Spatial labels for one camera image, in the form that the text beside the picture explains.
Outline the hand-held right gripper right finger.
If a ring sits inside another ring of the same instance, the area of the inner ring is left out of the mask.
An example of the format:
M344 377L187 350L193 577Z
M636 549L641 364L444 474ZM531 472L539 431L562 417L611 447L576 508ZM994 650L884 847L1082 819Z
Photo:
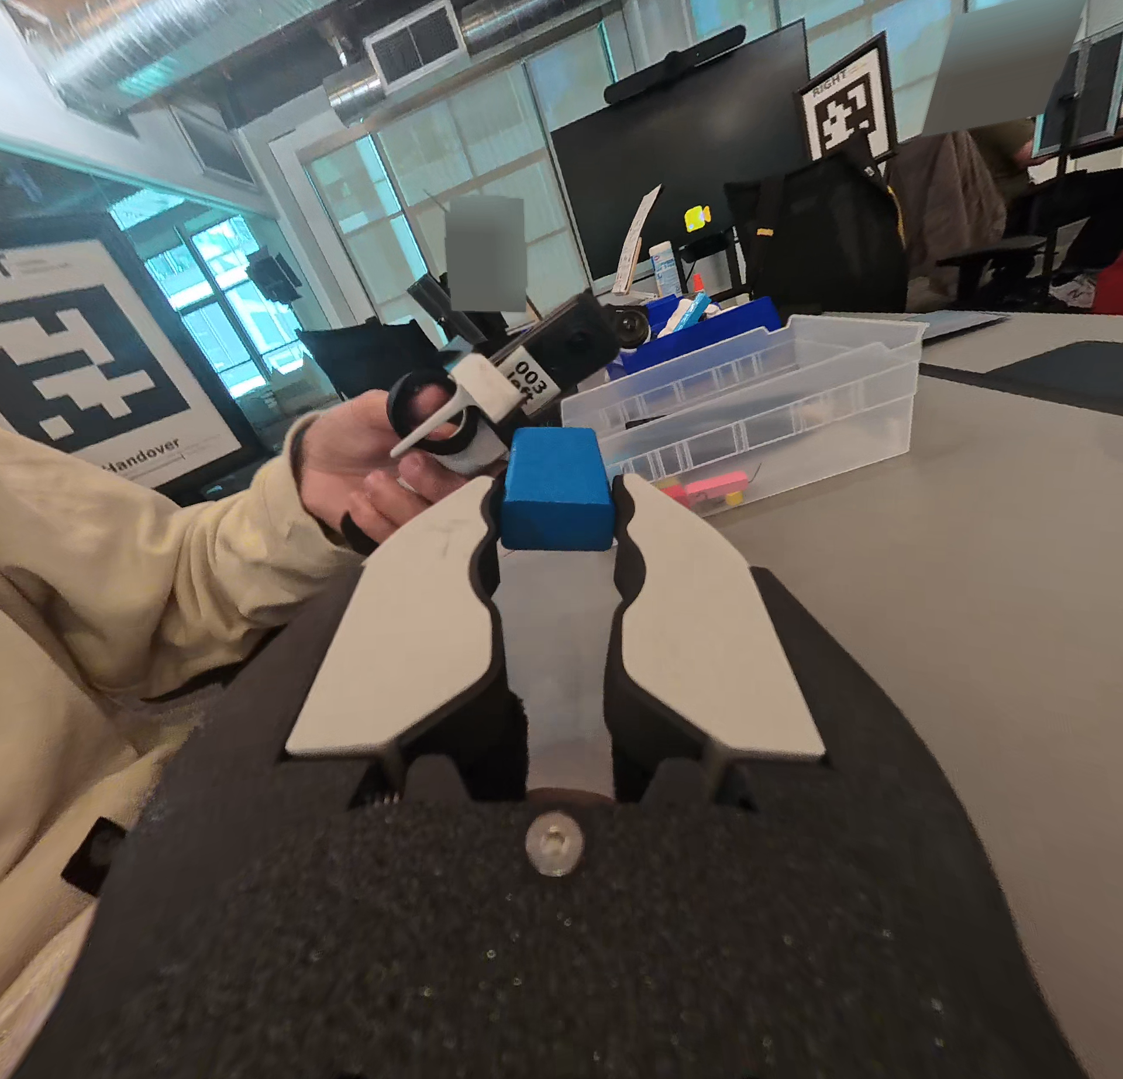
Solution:
M634 473L611 483L602 714L633 763L819 763L823 738L746 558Z

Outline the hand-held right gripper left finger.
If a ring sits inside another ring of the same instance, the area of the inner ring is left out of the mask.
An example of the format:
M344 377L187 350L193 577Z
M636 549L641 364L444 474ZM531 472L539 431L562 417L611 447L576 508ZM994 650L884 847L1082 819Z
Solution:
M476 476L361 566L285 742L293 760L526 754L498 591L501 483Z

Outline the blue plastic piece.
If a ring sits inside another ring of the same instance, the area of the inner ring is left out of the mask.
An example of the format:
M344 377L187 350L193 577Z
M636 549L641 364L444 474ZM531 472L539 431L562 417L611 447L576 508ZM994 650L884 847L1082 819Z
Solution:
M499 513L512 551L604 552L615 509L596 433L521 427L513 433Z

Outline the clear plastic organizer tray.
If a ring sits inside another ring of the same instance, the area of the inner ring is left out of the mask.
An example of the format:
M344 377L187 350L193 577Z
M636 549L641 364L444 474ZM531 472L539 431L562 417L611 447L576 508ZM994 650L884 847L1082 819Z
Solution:
M658 488L742 472L740 507L905 454L924 324L793 315L567 398L607 476ZM723 497L695 497L712 517Z

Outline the grey desk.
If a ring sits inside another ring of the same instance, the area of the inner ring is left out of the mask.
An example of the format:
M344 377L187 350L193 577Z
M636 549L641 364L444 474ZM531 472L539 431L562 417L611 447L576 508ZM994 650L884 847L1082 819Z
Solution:
M1120 1077L1120 415L923 375L907 454L718 515L905 714Z

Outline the person's left hand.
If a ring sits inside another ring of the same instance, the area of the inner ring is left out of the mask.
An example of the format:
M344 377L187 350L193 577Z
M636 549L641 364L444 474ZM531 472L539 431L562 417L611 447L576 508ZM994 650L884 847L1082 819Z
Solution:
M291 460L303 509L361 549L385 544L470 481L424 451L392 458L400 437L387 401L386 391L369 390L313 418Z

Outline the white paper strip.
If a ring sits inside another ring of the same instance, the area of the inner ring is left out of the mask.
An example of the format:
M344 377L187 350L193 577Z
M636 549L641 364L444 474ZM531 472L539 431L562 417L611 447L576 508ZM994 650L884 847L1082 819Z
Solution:
M638 267L642 231L663 192L663 185L656 185L640 200L640 204L625 231L610 293L624 296L630 291Z

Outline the black office chair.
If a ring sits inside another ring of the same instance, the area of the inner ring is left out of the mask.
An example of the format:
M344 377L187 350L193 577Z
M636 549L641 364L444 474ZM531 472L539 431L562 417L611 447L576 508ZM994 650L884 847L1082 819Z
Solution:
M354 327L300 329L296 335L345 399L369 391L388 392L406 373L436 365L442 349L414 320L385 324L378 316Z

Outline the blue plastic parts bin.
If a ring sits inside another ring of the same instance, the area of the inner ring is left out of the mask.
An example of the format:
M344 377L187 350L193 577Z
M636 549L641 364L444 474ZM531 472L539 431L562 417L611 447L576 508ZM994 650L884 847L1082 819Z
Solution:
M779 311L769 297L752 300L689 327L671 332L661 331L657 337L633 351L622 350L607 366L607 379L622 379L755 330L772 334L782 328Z

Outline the black jacket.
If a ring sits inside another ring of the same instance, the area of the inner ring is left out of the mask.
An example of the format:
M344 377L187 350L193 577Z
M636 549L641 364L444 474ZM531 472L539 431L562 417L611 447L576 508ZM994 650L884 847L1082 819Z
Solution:
M904 314L909 266L877 163L840 147L786 174L726 183L741 291L779 314Z

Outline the framed marker poster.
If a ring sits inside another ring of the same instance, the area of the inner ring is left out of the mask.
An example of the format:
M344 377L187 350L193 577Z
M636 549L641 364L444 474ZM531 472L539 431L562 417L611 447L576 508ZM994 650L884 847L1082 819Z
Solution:
M884 32L854 49L793 92L806 153L819 162L863 138L875 163L891 159L898 138Z
M2 219L1 426L181 506L266 455L104 214Z

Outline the person's cream sweater torso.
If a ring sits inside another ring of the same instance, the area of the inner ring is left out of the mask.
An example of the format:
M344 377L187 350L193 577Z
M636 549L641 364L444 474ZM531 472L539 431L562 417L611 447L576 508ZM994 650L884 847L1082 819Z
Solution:
M23 569L2 576L2 1010L57 982L93 896L63 878L98 819L131 829L184 721L135 701L235 665L271 627L166 583L77 595Z

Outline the brown jacket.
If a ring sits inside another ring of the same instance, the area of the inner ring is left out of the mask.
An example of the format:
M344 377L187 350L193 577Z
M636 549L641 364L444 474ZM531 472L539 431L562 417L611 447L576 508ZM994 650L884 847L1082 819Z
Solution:
M905 311L946 308L957 296L960 270L939 262L997 243L1006 222L1003 198L966 131L902 143L886 177L904 226Z

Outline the grey screen on stand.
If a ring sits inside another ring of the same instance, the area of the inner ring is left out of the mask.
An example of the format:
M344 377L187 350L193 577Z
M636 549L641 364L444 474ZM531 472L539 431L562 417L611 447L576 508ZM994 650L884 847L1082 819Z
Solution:
M1068 53L1045 110L1037 117L1034 153L1093 153L1120 138L1121 26L1081 39Z

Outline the large black wall screen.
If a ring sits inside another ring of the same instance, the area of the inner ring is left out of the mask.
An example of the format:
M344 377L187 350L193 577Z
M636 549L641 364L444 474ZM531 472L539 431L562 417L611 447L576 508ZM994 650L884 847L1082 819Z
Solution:
M642 231L642 250L682 246L733 221L724 185L790 173L808 162L794 92L809 80L807 30L788 22L676 83L606 105L553 130L553 156L588 275L613 277L641 199L662 193ZM684 229L695 205L710 225Z

